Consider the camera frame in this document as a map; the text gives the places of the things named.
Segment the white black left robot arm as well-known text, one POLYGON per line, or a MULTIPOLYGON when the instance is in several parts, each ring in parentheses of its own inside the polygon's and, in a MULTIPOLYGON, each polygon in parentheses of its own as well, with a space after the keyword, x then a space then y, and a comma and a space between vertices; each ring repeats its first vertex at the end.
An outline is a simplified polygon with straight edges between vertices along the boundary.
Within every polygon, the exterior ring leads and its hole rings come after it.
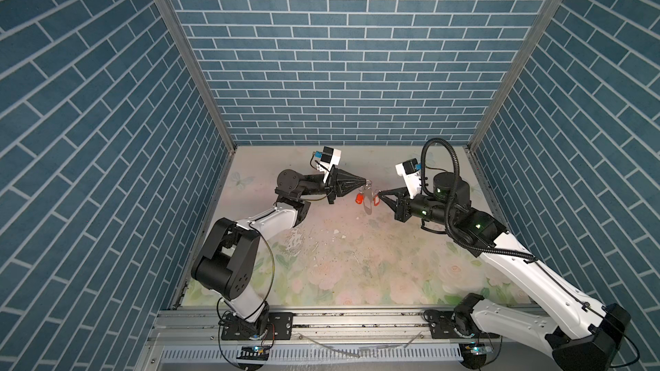
POLYGON ((365 178, 335 165, 319 175, 286 169, 278 175, 277 199, 269 210, 237 222, 228 218, 215 221, 192 263, 191 277, 222 297, 241 339, 274 333, 267 298, 259 296, 250 284, 259 246, 304 221, 311 206, 308 196, 320 195, 333 204, 366 184, 365 178))

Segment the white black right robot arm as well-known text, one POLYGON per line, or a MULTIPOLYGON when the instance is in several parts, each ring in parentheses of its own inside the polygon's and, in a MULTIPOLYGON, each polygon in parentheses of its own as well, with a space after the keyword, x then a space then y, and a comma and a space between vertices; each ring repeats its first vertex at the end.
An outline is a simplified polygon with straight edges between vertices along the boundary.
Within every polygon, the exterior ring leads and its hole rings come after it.
POLYGON ((602 304, 539 261, 505 225, 472 206, 470 186, 462 178, 438 173, 428 189, 420 187, 417 173, 404 178, 404 187, 378 194, 395 220, 417 217, 423 225, 443 225, 457 246, 503 273, 545 312, 527 314, 470 293, 452 315, 457 334, 498 334, 539 350, 563 370, 613 369, 631 320, 626 309, 602 304))

